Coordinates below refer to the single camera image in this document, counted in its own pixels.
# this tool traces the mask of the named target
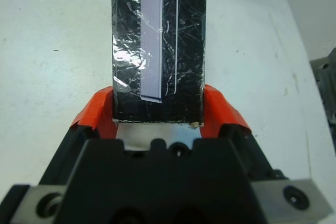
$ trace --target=plastic wrap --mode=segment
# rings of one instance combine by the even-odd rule
[[[202,123],[206,0],[112,0],[113,118]]]

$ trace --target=screw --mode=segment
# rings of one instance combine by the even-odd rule
[[[305,193],[294,186],[287,186],[283,195],[292,207],[298,210],[306,210],[309,207],[309,199]]]

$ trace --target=white surface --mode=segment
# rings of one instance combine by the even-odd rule
[[[0,197],[39,181],[75,115],[111,84],[110,5],[0,0]],[[336,209],[330,133],[286,0],[207,0],[206,33],[206,83],[241,112],[274,168],[312,176]],[[135,148],[155,137],[190,146],[198,135],[178,125],[118,133]]]
[[[336,0],[288,0],[309,59],[336,47]]]

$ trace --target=gray machine part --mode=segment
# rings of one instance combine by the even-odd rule
[[[31,187],[10,224],[52,224],[65,191],[66,186]]]
[[[322,193],[309,179],[253,182],[252,188],[268,223],[311,224],[333,213]],[[306,195],[305,209],[295,207],[295,203],[302,205],[304,200],[295,193],[286,198],[286,188],[298,189]]]
[[[267,180],[251,184],[269,223],[309,224],[322,220],[333,211],[316,185],[307,180]],[[306,209],[297,209],[286,199],[289,186],[302,191],[308,200]],[[39,185],[32,187],[19,205],[11,224],[52,224],[57,208],[66,193],[66,186]],[[299,197],[290,196],[292,202]]]
[[[313,60],[310,64],[336,146],[336,49],[333,49],[327,57]]]

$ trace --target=white line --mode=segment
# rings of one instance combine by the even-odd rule
[[[175,34],[175,91],[174,94],[176,94],[177,89],[177,31],[178,31],[178,11],[179,11],[179,0],[176,0],[176,34]]]

